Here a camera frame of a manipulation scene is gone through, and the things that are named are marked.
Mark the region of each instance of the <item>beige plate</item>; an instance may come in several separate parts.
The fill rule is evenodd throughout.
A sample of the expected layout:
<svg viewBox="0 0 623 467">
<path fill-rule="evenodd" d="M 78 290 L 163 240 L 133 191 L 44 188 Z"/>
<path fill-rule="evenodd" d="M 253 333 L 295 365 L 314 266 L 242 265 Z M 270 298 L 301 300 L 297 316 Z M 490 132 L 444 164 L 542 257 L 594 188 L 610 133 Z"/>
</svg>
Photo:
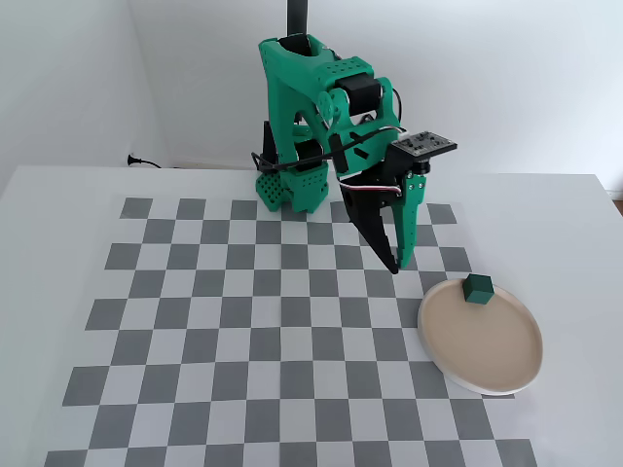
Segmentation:
<svg viewBox="0 0 623 467">
<path fill-rule="evenodd" d="M 463 298 L 462 280 L 447 280 L 426 293 L 418 333 L 439 369 L 481 394 L 512 394 L 530 384 L 541 367 L 541 333 L 528 309 L 494 286 L 486 305 Z"/>
</svg>

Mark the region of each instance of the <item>green cube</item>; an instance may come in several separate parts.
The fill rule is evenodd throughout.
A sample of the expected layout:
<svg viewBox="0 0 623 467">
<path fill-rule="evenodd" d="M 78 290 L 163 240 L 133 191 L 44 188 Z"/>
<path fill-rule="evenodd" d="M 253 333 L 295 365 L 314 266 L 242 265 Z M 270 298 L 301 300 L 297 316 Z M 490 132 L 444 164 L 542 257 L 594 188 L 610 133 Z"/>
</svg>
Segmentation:
<svg viewBox="0 0 623 467">
<path fill-rule="evenodd" d="M 471 304 L 486 305 L 494 295 L 494 285 L 487 275 L 469 274 L 463 280 L 465 301 Z"/>
</svg>

